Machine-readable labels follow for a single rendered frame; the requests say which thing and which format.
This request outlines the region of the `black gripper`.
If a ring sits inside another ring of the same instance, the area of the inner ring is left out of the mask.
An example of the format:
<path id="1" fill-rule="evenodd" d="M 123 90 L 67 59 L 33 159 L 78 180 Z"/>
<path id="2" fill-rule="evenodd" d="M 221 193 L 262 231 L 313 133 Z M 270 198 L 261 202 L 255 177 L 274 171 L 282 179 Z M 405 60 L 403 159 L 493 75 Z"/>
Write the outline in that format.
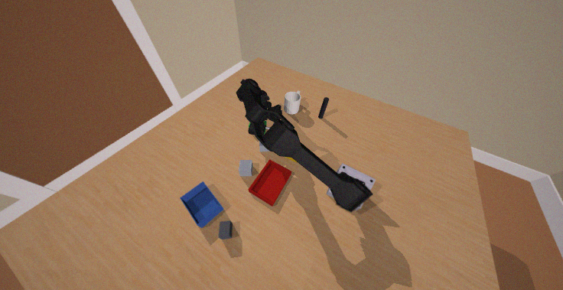
<path id="1" fill-rule="evenodd" d="M 266 109 L 268 108 L 268 105 L 270 105 L 270 104 L 271 104 L 271 107 L 272 107 L 272 103 L 270 103 L 269 101 L 267 101 Z M 265 121 L 266 119 L 265 119 L 264 117 L 265 117 L 265 115 L 259 120 L 259 125 L 260 125 L 261 131 L 262 131 L 262 135 L 264 135 L 265 127 L 266 127 L 266 125 L 265 125 L 265 123 L 264 123 L 264 121 Z M 255 134 L 254 131 L 253 131 L 252 123 L 251 123 L 250 126 L 249 126 L 249 134 L 251 134 L 251 135 L 254 135 L 254 134 Z"/>

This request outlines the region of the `blue open bin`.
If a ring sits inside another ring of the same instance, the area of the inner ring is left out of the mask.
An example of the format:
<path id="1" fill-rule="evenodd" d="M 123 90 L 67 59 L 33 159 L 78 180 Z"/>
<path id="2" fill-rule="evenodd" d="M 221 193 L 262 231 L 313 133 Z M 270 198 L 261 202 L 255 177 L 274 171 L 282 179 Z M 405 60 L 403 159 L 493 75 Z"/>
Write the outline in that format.
<path id="1" fill-rule="evenodd" d="M 201 229 L 224 209 L 204 182 L 193 187 L 180 199 Z"/>

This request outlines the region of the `red tray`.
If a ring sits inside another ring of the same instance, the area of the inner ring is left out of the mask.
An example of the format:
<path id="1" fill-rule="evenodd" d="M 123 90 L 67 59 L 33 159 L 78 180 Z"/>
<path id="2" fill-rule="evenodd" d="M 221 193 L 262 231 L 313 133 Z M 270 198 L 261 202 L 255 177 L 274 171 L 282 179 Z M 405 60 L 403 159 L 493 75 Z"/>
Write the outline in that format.
<path id="1" fill-rule="evenodd" d="M 269 159 L 249 187 L 249 192 L 273 206 L 290 175 L 290 170 Z"/>

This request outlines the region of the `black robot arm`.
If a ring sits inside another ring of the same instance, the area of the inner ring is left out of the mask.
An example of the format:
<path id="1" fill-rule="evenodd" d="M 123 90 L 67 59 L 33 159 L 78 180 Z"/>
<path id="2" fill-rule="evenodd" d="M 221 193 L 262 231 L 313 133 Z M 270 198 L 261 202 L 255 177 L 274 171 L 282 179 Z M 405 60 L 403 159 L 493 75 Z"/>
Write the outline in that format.
<path id="1" fill-rule="evenodd" d="M 268 105 L 267 93 L 261 90 L 256 81 L 242 80 L 242 86 L 236 91 L 239 101 L 244 103 L 245 117 L 252 123 L 255 137 L 271 152 L 293 158 L 297 163 L 311 172 L 326 184 L 334 196 L 336 204 L 352 212 L 360 204 L 373 195 L 365 186 L 365 182 L 353 178 L 345 172 L 339 174 L 304 146 L 294 126 L 282 115 L 281 106 Z M 272 127 L 262 135 L 259 120 L 274 122 Z M 281 120 L 280 120 L 281 119 Z M 364 183 L 364 184 L 363 184 Z"/>

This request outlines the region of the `grey mug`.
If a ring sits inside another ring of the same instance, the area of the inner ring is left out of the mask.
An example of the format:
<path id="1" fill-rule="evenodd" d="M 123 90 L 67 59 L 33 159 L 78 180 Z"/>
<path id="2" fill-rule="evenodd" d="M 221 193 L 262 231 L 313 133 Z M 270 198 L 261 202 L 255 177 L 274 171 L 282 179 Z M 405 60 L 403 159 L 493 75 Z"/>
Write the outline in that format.
<path id="1" fill-rule="evenodd" d="M 285 94 L 284 111 L 288 114 L 296 114 L 301 101 L 300 91 Z"/>

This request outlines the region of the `black cylinder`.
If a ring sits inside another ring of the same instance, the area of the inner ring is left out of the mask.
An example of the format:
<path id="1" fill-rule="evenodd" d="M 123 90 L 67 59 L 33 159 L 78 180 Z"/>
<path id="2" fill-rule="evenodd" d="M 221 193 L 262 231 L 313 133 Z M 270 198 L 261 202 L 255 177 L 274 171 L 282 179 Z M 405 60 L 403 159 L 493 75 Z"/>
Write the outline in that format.
<path id="1" fill-rule="evenodd" d="M 322 106 L 321 106 L 321 110 L 320 110 L 320 112 L 319 112 L 319 116 L 318 116 L 319 119 L 322 119 L 322 118 L 323 118 L 324 112 L 325 112 L 325 110 L 326 110 L 326 108 L 327 108 L 328 101 L 329 101 L 329 99 L 328 99 L 327 97 L 325 97 L 325 98 L 324 98 L 324 101 L 323 101 L 323 103 L 322 103 Z"/>

